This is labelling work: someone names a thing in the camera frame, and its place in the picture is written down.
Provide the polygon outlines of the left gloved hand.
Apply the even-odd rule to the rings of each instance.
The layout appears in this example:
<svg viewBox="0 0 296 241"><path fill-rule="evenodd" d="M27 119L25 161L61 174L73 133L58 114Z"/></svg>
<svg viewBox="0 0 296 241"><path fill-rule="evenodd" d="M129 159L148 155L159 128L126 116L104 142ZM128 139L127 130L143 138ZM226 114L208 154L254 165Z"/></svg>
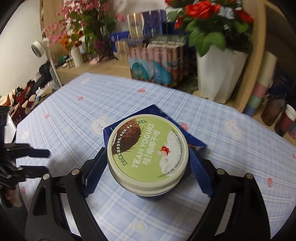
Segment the left gloved hand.
<svg viewBox="0 0 296 241"><path fill-rule="evenodd" d="M1 199L4 202L9 202L12 206L22 207L18 185L16 185L14 189L10 189L6 186L1 185Z"/></svg>

